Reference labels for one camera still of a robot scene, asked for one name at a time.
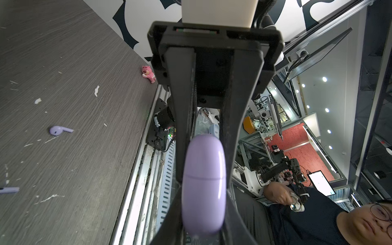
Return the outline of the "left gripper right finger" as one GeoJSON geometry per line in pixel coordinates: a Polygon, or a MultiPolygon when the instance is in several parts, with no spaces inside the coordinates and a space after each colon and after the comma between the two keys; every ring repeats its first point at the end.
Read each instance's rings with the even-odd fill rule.
{"type": "Polygon", "coordinates": [[[250,234],[239,215],[230,193],[226,191],[226,208],[222,226],[222,245],[256,245],[257,242],[250,234]]]}

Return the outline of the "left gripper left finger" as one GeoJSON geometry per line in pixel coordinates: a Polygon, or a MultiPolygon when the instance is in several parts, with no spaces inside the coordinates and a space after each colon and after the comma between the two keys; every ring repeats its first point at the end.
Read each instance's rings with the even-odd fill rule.
{"type": "Polygon", "coordinates": [[[168,213],[150,245],[183,245],[182,187],[177,191],[168,213]]]}

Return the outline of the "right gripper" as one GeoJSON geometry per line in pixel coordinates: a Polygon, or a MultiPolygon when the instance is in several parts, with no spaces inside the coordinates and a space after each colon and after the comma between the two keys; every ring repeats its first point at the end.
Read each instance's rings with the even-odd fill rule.
{"type": "Polygon", "coordinates": [[[275,63],[284,48],[281,33],[273,29],[155,21],[147,37],[157,82],[170,87],[172,94],[177,181],[182,184],[184,179],[198,94],[206,96],[199,105],[208,107],[220,107],[224,97],[220,141],[225,152],[226,184],[230,185],[249,100],[264,92],[275,75],[275,63]]]}

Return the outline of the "purple earbud charging case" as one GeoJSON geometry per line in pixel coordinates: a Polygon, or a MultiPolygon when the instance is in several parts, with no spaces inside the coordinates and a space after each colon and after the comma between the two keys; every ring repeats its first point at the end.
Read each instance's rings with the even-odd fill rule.
{"type": "Polygon", "coordinates": [[[221,141],[211,134],[197,135],[187,149],[182,182],[182,221],[189,235],[219,232],[225,218],[226,184],[221,141]]]}

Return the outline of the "purple earbud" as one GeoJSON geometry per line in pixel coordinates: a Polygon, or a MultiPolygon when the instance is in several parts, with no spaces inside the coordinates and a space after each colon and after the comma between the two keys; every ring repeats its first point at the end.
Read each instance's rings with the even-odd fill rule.
{"type": "Polygon", "coordinates": [[[62,127],[62,126],[52,126],[49,129],[49,133],[53,136],[59,136],[60,134],[62,134],[63,132],[67,132],[67,133],[73,133],[74,130],[70,129],[70,128],[66,128],[66,127],[62,127]]]}
{"type": "Polygon", "coordinates": [[[0,194],[14,194],[14,193],[18,193],[20,190],[19,187],[1,187],[0,188],[0,194]]]}

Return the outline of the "pink plush toy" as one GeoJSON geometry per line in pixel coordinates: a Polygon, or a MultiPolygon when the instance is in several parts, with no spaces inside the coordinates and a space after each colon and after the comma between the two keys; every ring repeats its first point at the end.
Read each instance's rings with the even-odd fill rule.
{"type": "Polygon", "coordinates": [[[142,71],[141,74],[142,77],[148,79],[151,84],[156,82],[156,76],[153,73],[152,68],[150,66],[143,66],[141,68],[141,71],[142,71]]]}

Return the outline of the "green circuit board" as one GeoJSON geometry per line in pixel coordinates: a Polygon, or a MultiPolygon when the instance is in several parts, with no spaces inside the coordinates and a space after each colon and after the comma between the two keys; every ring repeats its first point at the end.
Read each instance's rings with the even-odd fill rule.
{"type": "Polygon", "coordinates": [[[168,135],[167,135],[167,142],[170,143],[170,141],[172,140],[173,136],[175,135],[175,127],[170,127],[168,130],[168,135]]]}

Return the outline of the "seated human operator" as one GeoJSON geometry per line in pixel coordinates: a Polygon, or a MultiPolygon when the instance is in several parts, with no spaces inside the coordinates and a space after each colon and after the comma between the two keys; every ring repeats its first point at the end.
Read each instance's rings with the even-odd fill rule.
{"type": "Polygon", "coordinates": [[[345,211],[315,188],[303,212],[290,205],[296,185],[272,182],[263,189],[265,206],[235,189],[237,210],[259,245],[390,245],[392,202],[382,200],[345,211]]]}

